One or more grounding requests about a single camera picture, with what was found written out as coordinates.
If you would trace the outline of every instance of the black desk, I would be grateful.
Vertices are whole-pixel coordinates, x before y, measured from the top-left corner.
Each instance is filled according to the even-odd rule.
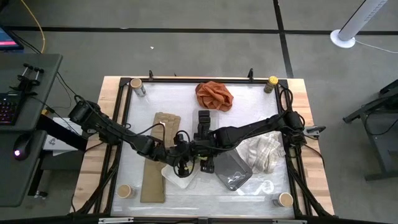
[[[0,92],[9,91],[9,85],[18,84],[17,75],[24,71],[23,63],[44,69],[40,76],[40,86],[33,87],[36,98],[46,102],[54,82],[62,56],[58,54],[0,54]],[[24,161],[16,161],[12,148],[16,138],[24,132],[33,131],[40,118],[43,104],[28,99],[21,110],[14,127],[0,126],[0,207],[16,207],[22,203],[39,154],[45,141],[45,131],[34,131],[30,156]]]

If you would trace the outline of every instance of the white paper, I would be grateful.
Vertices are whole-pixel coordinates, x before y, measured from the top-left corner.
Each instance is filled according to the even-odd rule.
[[[81,135],[83,133],[80,126],[71,122],[69,118],[64,118],[64,120],[61,118],[54,118],[53,120],[68,130],[73,131],[73,128],[78,134]],[[76,151],[77,149],[48,134],[45,139],[43,150],[53,151],[53,156],[57,156],[65,152]]]

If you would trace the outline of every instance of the monitor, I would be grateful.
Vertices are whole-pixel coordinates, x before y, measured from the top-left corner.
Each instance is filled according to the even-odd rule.
[[[2,50],[22,50],[24,47],[14,39],[6,30],[0,27],[0,51]]]

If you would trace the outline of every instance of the small cup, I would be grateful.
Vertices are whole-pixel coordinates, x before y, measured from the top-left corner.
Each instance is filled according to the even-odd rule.
[[[133,78],[130,82],[130,85],[132,89],[136,92],[137,96],[144,97],[146,95],[147,91],[145,90],[141,79]]]
[[[293,197],[287,192],[276,194],[272,199],[272,203],[278,207],[290,207],[293,205]]]
[[[123,184],[118,188],[118,196],[119,198],[129,198],[133,195],[133,190],[130,185]]]

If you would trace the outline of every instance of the gray carpet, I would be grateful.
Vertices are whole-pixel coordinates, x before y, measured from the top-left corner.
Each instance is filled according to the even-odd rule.
[[[272,0],[242,1],[27,1],[43,26],[277,29]],[[362,0],[279,0],[285,29],[341,28]],[[397,30],[398,1],[388,1],[363,30]],[[19,1],[0,14],[7,25],[34,26]],[[41,47],[38,32],[18,32]],[[46,32],[47,53],[64,56],[61,74],[69,85],[96,101],[105,75],[286,77],[278,34],[172,34]],[[398,36],[357,36],[358,40],[398,51]],[[398,78],[397,56],[356,44],[339,49],[327,35],[287,35],[295,78],[304,78],[312,114],[327,129],[320,138],[335,213],[342,218],[396,223],[398,179],[366,182],[379,172],[375,153],[359,120],[342,117],[375,99]],[[56,83],[48,100],[65,106],[68,97]],[[59,110],[66,116],[68,110]],[[53,172],[50,196],[26,198],[19,208],[1,208],[0,219],[64,215],[69,211],[76,172]]]

